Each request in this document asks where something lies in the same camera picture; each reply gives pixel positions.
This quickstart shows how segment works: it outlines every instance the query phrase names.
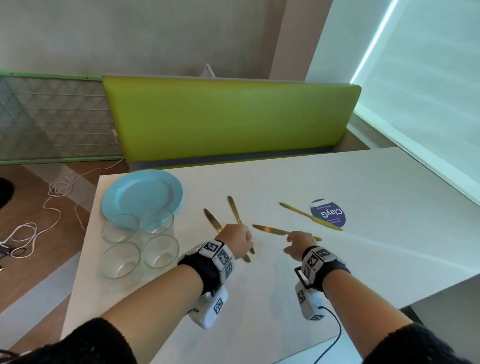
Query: forearm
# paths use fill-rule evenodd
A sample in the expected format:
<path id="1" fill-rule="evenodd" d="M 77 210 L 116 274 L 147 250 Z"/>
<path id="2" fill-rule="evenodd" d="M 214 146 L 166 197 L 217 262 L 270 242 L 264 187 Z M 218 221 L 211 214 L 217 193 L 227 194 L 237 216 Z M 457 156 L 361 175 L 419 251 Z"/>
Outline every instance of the forearm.
<path id="1" fill-rule="evenodd" d="M 391 332 L 412 321 L 343 270 L 323 280 L 323 290 L 362 358 Z"/>
<path id="2" fill-rule="evenodd" d="M 102 318 L 122 333 L 138 363 L 148 364 L 202 290 L 202 279 L 193 268 L 177 266 L 137 289 L 105 312 Z"/>

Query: blue plate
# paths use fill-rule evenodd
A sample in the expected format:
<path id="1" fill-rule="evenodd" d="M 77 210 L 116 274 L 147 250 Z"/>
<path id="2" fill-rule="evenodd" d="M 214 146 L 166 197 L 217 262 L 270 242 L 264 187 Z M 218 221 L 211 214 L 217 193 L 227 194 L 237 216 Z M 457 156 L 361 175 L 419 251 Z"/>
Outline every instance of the blue plate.
<path id="1" fill-rule="evenodd" d="M 102 212 L 109 220 L 120 214 L 142 218 L 160 207 L 175 214 L 182 201 L 183 188 L 177 177 L 163 170 L 140 170 L 110 186 L 103 196 Z"/>

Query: white cable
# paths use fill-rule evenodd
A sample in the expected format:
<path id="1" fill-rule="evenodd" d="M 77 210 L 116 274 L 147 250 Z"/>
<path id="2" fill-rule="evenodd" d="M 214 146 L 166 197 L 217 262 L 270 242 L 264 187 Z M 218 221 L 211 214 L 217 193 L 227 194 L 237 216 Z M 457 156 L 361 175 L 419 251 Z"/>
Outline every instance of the white cable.
<path id="1" fill-rule="evenodd" d="M 26 242 L 24 245 L 22 246 L 19 246 L 18 248 L 15 248 L 13 249 L 11 252 L 10 252 L 10 255 L 11 257 L 13 258 L 16 258 L 16 259 L 22 259 L 22 258 L 27 258 L 29 256 L 31 256 L 33 254 L 33 252 L 35 251 L 35 243 L 36 243 L 36 240 L 37 238 L 40 236 L 40 234 L 43 234 L 44 232 L 54 228 L 61 220 L 62 218 L 62 213 L 60 210 L 58 210 L 57 208 L 54 208 L 54 207 L 46 207 L 45 205 L 47 204 L 48 201 L 50 201 L 52 198 L 55 198 L 55 197 L 65 197 L 65 196 L 68 196 L 69 194 L 72 193 L 73 191 L 73 186 L 75 185 L 75 183 L 78 181 L 78 179 L 80 177 L 83 177 L 85 176 L 86 174 L 89 174 L 91 172 L 94 172 L 96 170 L 109 170 L 110 168 L 116 166 L 117 164 L 119 164 L 120 162 L 122 162 L 123 159 L 119 160 L 117 163 L 113 164 L 112 166 L 108 167 L 108 168 L 97 168 L 95 170 L 91 170 L 87 173 L 84 173 L 82 175 L 79 175 L 75 178 L 75 172 L 69 172 L 69 173 L 66 173 L 63 177 L 67 180 L 67 182 L 55 182 L 55 183 L 51 183 L 49 186 L 48 186 L 48 195 L 50 196 L 44 203 L 43 203 L 43 208 L 45 210 L 55 210 L 55 211 L 58 211 L 58 213 L 60 214 L 58 220 L 52 225 L 50 226 L 48 229 L 45 229 L 45 230 L 42 230 L 41 232 L 37 232 L 38 231 L 38 226 L 36 223 L 34 222 L 28 222 L 26 224 L 23 224 L 23 225 L 20 225 L 18 226 L 14 231 L 13 233 L 11 233 L 11 235 L 3 242 L 0 242 L 0 244 L 5 244 L 8 240 L 11 240 L 13 242 L 17 242 L 17 243 L 20 243 L 20 242 Z M 80 220 L 80 217 L 78 216 L 78 212 L 77 212 L 77 206 L 78 204 L 75 205 L 75 214 L 77 215 L 77 218 L 78 218 L 78 221 L 80 222 L 80 225 L 82 226 L 82 229 L 85 230 L 85 227 L 84 225 L 82 224 L 82 221 Z M 28 237 L 28 238 L 25 238 L 25 239 L 21 239 L 21 240 L 16 240 L 13 238 L 13 236 L 15 235 L 15 233 L 20 230 L 21 228 L 30 228 L 33 230 L 33 234 L 32 236 Z M 25 255 L 25 256 L 15 256 L 14 255 L 14 252 L 16 252 L 17 250 L 19 249 L 25 249 L 26 250 L 26 247 L 29 245 L 29 244 L 32 244 L 32 251 L 28 254 L 28 255 Z"/>

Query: gold knife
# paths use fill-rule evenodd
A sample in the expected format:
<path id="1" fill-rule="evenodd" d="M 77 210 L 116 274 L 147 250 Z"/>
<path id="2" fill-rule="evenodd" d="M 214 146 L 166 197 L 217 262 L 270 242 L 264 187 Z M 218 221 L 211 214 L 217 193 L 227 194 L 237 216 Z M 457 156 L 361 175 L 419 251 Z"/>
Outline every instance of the gold knife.
<path id="1" fill-rule="evenodd" d="M 228 196 L 228 203 L 230 204 L 230 207 L 232 208 L 233 214 L 237 218 L 237 222 L 240 225 L 243 225 L 243 222 L 240 219 L 239 211 L 237 210 L 237 205 L 235 205 L 235 201 L 233 201 L 232 196 Z M 253 247 L 250 249 L 250 253 L 255 254 L 255 249 Z"/>
<path id="2" fill-rule="evenodd" d="M 306 212 L 300 211 L 300 210 L 298 210 L 297 208 L 294 208 L 294 207 L 292 207 L 292 206 L 290 206 L 290 205 L 284 204 L 283 202 L 280 202 L 280 205 L 283 206 L 283 207 L 285 207 L 285 208 L 287 208 L 287 209 L 289 209 L 289 210 L 298 212 L 299 214 L 302 214 L 302 215 L 304 215 L 304 216 L 306 216 L 306 217 L 308 217 L 308 218 L 311 218 L 312 221 L 315 221 L 315 222 L 318 223 L 318 224 L 321 224 L 321 225 L 326 226 L 326 227 L 328 227 L 328 228 L 331 228 L 331 229 L 333 229 L 333 230 L 343 231 L 342 228 L 339 228 L 338 226 L 336 226 L 336 225 L 334 225 L 334 224 L 331 224 L 331 223 L 328 222 L 328 221 L 322 220 L 321 218 L 316 218 L 315 216 L 309 215 L 309 214 L 307 214 Z"/>
<path id="3" fill-rule="evenodd" d="M 207 219 L 208 221 L 210 221 L 210 223 L 213 225 L 213 227 L 218 231 L 218 232 L 222 232 L 223 230 L 223 227 L 222 225 L 220 225 L 220 223 L 218 222 L 218 220 L 210 213 L 210 211 L 208 211 L 206 208 L 204 208 L 204 213 L 205 213 L 205 216 L 207 216 Z M 250 263 L 251 260 L 250 260 L 250 257 L 248 255 L 245 254 L 245 256 L 242 258 L 244 261 L 246 261 L 247 263 Z"/>
<path id="4" fill-rule="evenodd" d="M 262 225 L 252 225 L 254 228 L 269 232 L 270 234 L 276 234 L 276 235 L 290 235 L 289 231 L 285 230 L 280 230 L 280 229 L 275 229 L 275 228 L 269 228 L 268 226 L 262 226 Z M 313 237 L 316 241 L 321 242 L 322 238 L 319 238 L 318 236 Z"/>

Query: butter knife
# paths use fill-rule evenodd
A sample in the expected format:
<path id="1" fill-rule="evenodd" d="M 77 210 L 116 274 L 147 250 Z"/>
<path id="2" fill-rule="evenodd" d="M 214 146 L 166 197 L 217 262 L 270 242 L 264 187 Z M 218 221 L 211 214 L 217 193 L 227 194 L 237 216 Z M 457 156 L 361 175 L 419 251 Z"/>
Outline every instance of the butter knife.
<path id="1" fill-rule="evenodd" d="M 298 212 L 299 214 L 304 215 L 304 216 L 312 219 L 312 221 L 315 221 L 315 222 L 318 223 L 318 224 L 321 224 L 321 225 L 326 226 L 326 227 L 328 227 L 328 228 L 331 228 L 331 229 L 333 229 L 333 230 L 343 231 L 342 228 L 339 228 L 338 226 L 336 226 L 336 225 L 334 225 L 334 224 L 331 224 L 331 223 L 328 222 L 328 221 L 322 220 L 321 218 L 316 218 L 315 216 L 309 215 L 309 214 L 307 214 L 306 212 L 300 211 L 300 210 L 298 210 L 297 208 L 294 208 L 294 207 L 292 207 L 292 206 L 290 206 L 290 205 L 284 204 L 283 202 L 280 202 L 280 205 L 283 206 L 283 207 L 285 207 L 285 208 L 287 208 L 287 209 L 289 209 L 289 210 Z"/>
<path id="2" fill-rule="evenodd" d="M 235 201 L 233 201 L 232 196 L 228 196 L 228 203 L 230 204 L 230 207 L 232 208 L 233 214 L 237 218 L 237 222 L 240 225 L 243 225 L 243 222 L 240 219 L 239 211 L 237 210 L 237 205 L 235 205 Z M 250 253 L 255 254 L 255 249 L 253 247 L 250 249 Z"/>
<path id="3" fill-rule="evenodd" d="M 262 226 L 262 225 L 252 225 L 252 226 L 253 226 L 254 228 L 258 229 L 258 230 L 265 231 L 265 232 L 269 232 L 270 234 L 290 235 L 290 232 L 289 232 L 289 231 L 285 231 L 285 230 L 270 228 L 270 227 L 268 227 L 268 226 Z M 313 238 L 314 238 L 316 241 L 318 241 L 318 242 L 321 242 L 321 241 L 322 241 L 322 238 L 319 238 L 318 236 L 314 236 Z"/>
<path id="4" fill-rule="evenodd" d="M 212 224 L 212 226 L 218 231 L 218 232 L 222 232 L 223 230 L 223 227 L 222 225 L 220 225 L 220 223 L 218 222 L 218 220 L 210 213 L 210 211 L 208 211 L 206 208 L 204 208 L 204 213 L 205 213 L 205 216 L 207 216 L 207 219 L 208 221 L 210 221 L 210 223 Z M 247 263 L 250 263 L 251 262 L 251 259 L 248 255 L 244 255 L 244 257 L 242 258 L 244 261 L 246 261 Z"/>

